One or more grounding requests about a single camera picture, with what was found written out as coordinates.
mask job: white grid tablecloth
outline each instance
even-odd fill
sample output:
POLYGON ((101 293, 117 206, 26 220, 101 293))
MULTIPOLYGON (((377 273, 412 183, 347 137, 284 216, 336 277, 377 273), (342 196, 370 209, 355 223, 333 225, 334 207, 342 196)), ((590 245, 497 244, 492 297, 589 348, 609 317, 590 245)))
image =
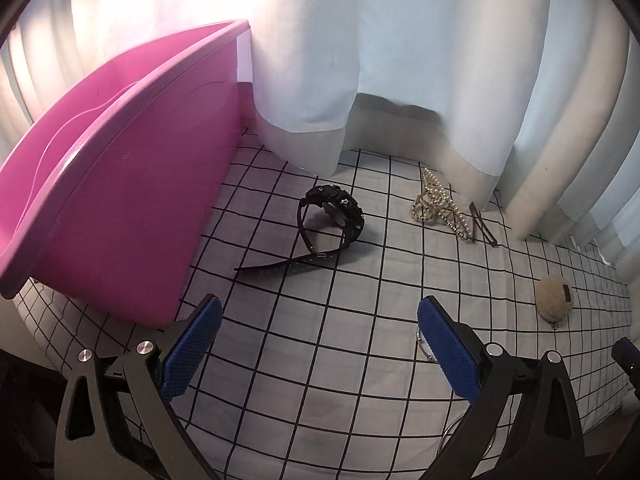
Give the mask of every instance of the white grid tablecloth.
MULTIPOLYGON (((188 316, 209 292, 225 307, 209 354, 172 403, 214 469, 242 480, 419 478, 444 429, 468 406, 417 348, 415 313, 428 294, 511 354, 560 352, 585 431, 620 405, 628 380, 610 346, 628 335, 629 293, 597 248, 516 240, 497 194, 482 213, 497 248, 461 240, 442 224, 422 228, 410 212, 419 177, 417 162, 344 152, 332 182, 366 214, 359 240, 318 266, 238 274, 239 264, 306 253, 298 199, 325 182, 279 160, 257 136, 242 136, 178 312, 188 316), (546 274, 562 274, 577 293, 557 330, 535 309, 534 282, 546 274)), ((320 250, 337 247, 340 231, 321 210, 310 208, 305 225, 320 250)), ((15 303, 63 374, 83 348, 120 354, 153 337, 32 281, 15 303)), ((144 438, 130 399, 123 403, 144 438)), ((508 401, 478 471, 494 466, 517 403, 508 401)))

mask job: black wristwatch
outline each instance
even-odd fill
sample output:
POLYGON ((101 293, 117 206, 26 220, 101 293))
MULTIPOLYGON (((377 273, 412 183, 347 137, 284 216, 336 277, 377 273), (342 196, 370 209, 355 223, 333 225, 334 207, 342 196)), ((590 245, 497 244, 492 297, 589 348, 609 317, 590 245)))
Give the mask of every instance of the black wristwatch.
POLYGON ((362 209, 358 207, 358 203, 345 190, 332 184, 315 186, 306 192, 305 197, 301 198, 298 202, 297 220, 300 237, 305 243, 306 248, 309 249, 309 254, 303 254, 302 256, 289 258, 281 262, 275 262, 274 264, 236 267, 234 270, 268 269, 286 264, 287 262, 312 262, 316 258, 326 258, 331 254, 339 253, 341 250, 349 247, 354 240, 357 240, 364 229, 364 216, 362 209), (314 247, 302 224, 302 210, 309 205, 316 205, 324 209, 331 219, 341 227, 344 238, 340 246, 325 252, 320 252, 314 247))

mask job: pink container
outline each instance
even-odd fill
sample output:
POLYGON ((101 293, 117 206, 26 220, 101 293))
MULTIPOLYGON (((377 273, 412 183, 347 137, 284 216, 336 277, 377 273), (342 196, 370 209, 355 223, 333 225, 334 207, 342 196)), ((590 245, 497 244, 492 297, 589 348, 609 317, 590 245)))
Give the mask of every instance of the pink container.
POLYGON ((174 320, 241 135, 246 20, 132 48, 80 80, 0 170, 0 293, 30 276, 120 318, 174 320))

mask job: blue gripper pad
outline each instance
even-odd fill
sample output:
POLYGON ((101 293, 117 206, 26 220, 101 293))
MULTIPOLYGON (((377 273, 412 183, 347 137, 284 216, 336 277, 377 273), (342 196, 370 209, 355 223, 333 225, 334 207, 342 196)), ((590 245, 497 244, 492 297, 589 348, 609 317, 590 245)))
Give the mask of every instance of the blue gripper pad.
POLYGON ((164 359, 160 397, 168 404, 181 396, 222 324, 222 304, 212 296, 164 359))
POLYGON ((455 394, 473 404, 480 394, 478 365, 429 298, 418 305, 418 327, 455 394))

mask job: white curtain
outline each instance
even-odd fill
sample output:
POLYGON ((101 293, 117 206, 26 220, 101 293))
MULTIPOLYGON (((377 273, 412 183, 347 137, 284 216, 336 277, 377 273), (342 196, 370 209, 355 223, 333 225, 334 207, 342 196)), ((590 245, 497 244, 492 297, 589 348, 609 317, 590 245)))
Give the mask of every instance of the white curtain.
POLYGON ((104 60, 229 18, 252 26, 245 114, 283 158, 419 159, 468 202, 497 186, 521 238, 636 257, 640 46, 611 0, 33 0, 0 50, 0 156, 104 60))

